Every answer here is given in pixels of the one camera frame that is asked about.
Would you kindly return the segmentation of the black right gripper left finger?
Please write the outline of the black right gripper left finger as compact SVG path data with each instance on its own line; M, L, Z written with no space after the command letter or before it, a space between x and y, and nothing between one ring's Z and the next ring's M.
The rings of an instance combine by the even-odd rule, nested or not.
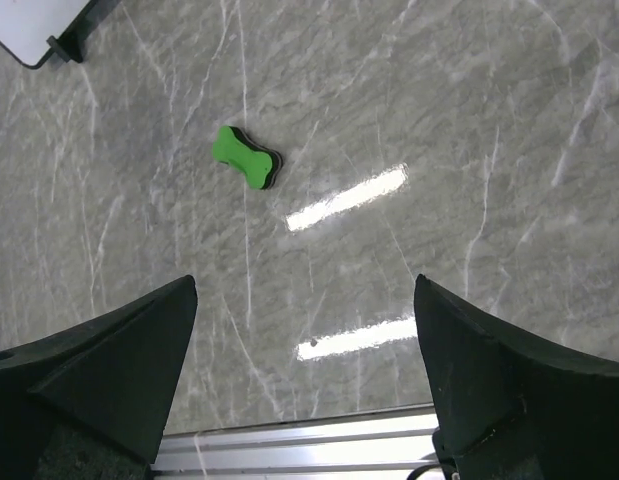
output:
M186 275L0 351L0 479L150 479L197 310Z

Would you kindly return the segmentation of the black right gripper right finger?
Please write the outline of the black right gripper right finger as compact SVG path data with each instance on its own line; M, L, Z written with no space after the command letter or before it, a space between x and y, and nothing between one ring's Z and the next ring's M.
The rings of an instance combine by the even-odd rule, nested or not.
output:
M619 362L546 340L419 275L414 313L447 479L619 479Z

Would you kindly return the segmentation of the green whiteboard eraser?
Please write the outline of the green whiteboard eraser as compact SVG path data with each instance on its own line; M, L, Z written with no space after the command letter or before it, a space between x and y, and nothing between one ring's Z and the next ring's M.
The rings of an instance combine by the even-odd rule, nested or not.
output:
M257 144L235 126L222 126L218 130L212 156L215 161L242 173L247 185L255 190L271 188L283 166L280 153Z

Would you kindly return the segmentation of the small white whiteboard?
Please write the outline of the small white whiteboard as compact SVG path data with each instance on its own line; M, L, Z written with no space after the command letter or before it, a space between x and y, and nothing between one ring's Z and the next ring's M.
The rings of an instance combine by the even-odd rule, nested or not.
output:
M116 5L98 0L0 0L0 46L30 70L53 55L80 64L87 36Z

